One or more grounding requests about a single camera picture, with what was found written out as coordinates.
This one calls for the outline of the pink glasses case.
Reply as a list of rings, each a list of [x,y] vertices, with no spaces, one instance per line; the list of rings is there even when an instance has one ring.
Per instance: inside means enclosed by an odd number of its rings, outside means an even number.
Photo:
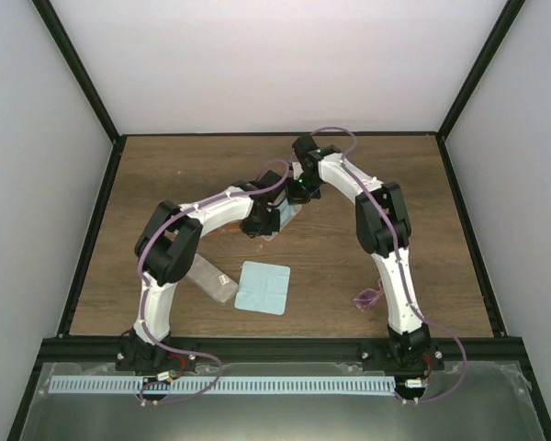
[[[272,241],[275,237],[281,233],[286,226],[298,215],[301,211],[301,204],[289,204],[286,200],[281,202],[277,207],[274,208],[279,214],[278,217],[278,227],[275,231],[269,232],[268,234],[263,235],[265,241]]]

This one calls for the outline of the purple sunglasses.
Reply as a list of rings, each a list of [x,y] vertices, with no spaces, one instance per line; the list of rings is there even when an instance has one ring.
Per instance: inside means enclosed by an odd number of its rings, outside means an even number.
[[[377,285],[373,288],[366,288],[353,298],[353,303],[359,311],[371,310],[385,295],[383,282],[381,279],[377,281]]]

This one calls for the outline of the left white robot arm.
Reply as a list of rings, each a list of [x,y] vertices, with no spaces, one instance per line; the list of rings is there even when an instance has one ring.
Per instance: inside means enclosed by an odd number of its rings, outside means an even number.
[[[200,240],[234,222],[251,238],[279,232],[278,205],[286,198],[288,175],[268,170],[190,205],[166,200],[157,206],[135,245],[141,298],[137,319],[123,334],[117,369],[153,372],[170,365],[174,293],[194,264]]]

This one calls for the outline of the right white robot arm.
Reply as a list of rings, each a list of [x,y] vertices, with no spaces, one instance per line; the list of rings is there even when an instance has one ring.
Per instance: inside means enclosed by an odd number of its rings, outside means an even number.
[[[400,186],[366,174],[337,147],[320,147],[310,134],[298,137],[292,150],[290,201],[306,204],[328,184],[354,203],[357,241],[373,258],[385,292],[390,361],[402,370],[414,368],[430,349],[431,336],[410,274],[411,224]]]

